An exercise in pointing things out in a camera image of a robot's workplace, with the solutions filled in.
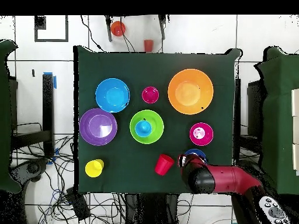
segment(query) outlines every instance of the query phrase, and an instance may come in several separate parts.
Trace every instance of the blue cup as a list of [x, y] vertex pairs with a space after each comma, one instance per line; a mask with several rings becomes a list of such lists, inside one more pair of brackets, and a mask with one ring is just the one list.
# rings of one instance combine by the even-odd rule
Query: blue cup
[[141, 120], [135, 125], [135, 132], [141, 138], [148, 137], [152, 132], [151, 124], [146, 120]]

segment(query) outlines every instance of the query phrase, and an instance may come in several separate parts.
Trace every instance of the small cup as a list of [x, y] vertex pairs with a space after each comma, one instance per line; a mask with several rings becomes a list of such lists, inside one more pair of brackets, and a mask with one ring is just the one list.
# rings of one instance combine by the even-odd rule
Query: small cup
[[174, 163], [175, 161], [170, 156], [161, 154], [156, 163], [155, 172], [164, 176]]
[[99, 176], [104, 168], [104, 162], [100, 159], [91, 160], [85, 166], [85, 173], [92, 178]]
[[152, 132], [152, 125], [146, 120], [141, 120], [136, 124], [135, 132], [139, 137], [146, 138]]

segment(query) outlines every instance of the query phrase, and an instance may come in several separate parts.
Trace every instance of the purple bowl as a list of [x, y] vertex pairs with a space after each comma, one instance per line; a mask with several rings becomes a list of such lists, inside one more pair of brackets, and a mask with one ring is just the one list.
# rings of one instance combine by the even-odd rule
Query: purple bowl
[[88, 110], [80, 119], [80, 134], [87, 143], [102, 146], [108, 144], [116, 135], [115, 117], [100, 108]]

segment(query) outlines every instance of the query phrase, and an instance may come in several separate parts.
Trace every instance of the green cloth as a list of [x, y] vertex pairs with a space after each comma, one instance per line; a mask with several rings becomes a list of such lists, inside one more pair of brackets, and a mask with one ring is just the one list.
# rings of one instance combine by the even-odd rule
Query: green cloth
[[299, 55], [267, 50], [258, 65], [268, 95], [263, 104], [262, 167], [279, 194], [299, 194], [299, 176], [293, 170], [291, 90], [299, 88]]
[[[154, 172], [159, 155], [176, 158], [191, 148], [201, 149], [216, 165], [231, 165], [232, 119], [234, 102], [234, 64], [241, 55], [239, 49], [224, 54], [145, 54], [90, 52], [78, 47], [79, 64], [79, 117], [89, 109], [98, 107], [95, 90], [107, 78], [118, 78], [130, 90], [130, 102], [121, 112], [113, 114], [117, 121], [117, 134], [107, 145], [93, 146], [79, 134], [79, 191], [99, 193], [185, 193], [188, 192], [180, 170], [173, 165], [165, 176]], [[206, 73], [214, 86], [214, 96], [206, 110], [195, 115], [176, 111], [168, 100], [168, 84], [183, 69], [194, 68]], [[147, 86], [159, 90], [154, 104], [142, 100]], [[164, 121], [164, 133], [152, 144], [138, 143], [130, 134], [132, 116], [141, 110], [156, 111]], [[196, 146], [189, 131], [197, 122], [208, 123], [214, 139], [204, 147]], [[90, 178], [85, 165], [94, 159], [105, 163], [102, 174]]]
[[6, 60], [8, 55], [16, 49], [14, 42], [10, 40], [0, 40], [0, 190], [18, 193], [21, 191], [20, 185], [9, 175], [11, 163], [11, 94], [8, 82], [8, 67]]

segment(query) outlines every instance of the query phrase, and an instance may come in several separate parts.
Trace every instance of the pink bowl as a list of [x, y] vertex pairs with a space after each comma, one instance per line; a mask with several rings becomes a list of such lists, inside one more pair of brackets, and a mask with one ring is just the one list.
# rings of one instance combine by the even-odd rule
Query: pink bowl
[[206, 123], [197, 123], [190, 129], [190, 139], [198, 146], [207, 145], [213, 139], [213, 129]]
[[148, 104], [155, 103], [159, 98], [159, 91], [152, 86], [146, 87], [142, 91], [142, 98]]

